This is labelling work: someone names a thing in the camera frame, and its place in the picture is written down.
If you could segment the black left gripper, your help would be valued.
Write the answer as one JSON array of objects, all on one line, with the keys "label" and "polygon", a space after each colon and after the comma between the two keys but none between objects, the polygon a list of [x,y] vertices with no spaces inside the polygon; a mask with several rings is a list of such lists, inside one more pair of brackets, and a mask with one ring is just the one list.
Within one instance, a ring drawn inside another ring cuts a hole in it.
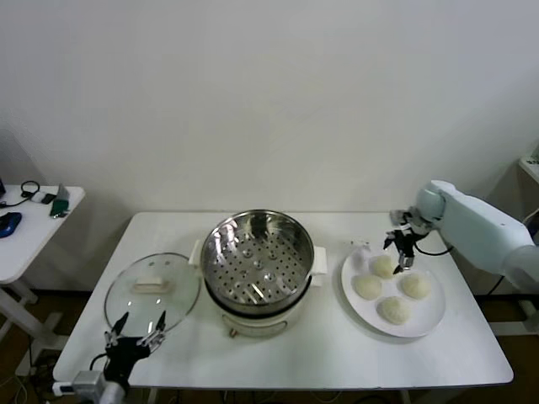
[{"label": "black left gripper", "polygon": [[165,339],[166,311],[159,317],[153,331],[144,338],[120,338],[128,316],[127,311],[110,331],[104,333],[105,352],[109,359],[104,367],[104,378],[107,381],[128,381],[136,363],[150,356],[149,347],[159,347]]}]

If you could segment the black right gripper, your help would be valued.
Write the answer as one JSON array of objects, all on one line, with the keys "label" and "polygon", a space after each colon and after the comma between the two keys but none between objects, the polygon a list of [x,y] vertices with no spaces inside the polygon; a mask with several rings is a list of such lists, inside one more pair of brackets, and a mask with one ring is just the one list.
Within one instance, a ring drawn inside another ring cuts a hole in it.
[{"label": "black right gripper", "polygon": [[419,240],[426,237],[426,230],[414,223],[410,224],[405,219],[395,220],[395,231],[389,231],[383,242],[383,249],[386,250],[392,244],[399,251],[398,264],[394,269],[394,274],[410,270],[414,264],[414,245]]}]

